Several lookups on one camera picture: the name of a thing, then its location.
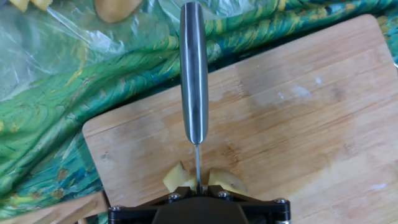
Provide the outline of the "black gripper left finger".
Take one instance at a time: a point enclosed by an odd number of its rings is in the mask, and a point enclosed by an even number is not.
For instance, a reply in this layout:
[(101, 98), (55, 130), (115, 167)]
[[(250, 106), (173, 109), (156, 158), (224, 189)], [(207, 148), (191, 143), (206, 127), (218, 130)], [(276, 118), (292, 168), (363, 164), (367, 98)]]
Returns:
[(197, 188), (177, 187), (173, 192), (143, 203), (136, 207), (115, 205), (108, 208), (108, 224), (133, 223), (153, 220), (157, 212), (165, 205), (196, 196)]

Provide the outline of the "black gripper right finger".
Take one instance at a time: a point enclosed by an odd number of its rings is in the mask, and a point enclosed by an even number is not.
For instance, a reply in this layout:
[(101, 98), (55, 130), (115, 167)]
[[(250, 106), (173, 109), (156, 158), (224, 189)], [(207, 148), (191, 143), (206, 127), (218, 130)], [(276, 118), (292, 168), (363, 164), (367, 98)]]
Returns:
[(200, 212), (209, 223), (291, 223), (290, 201), (285, 198), (262, 201), (220, 185), (201, 186), (199, 195), (209, 200)]

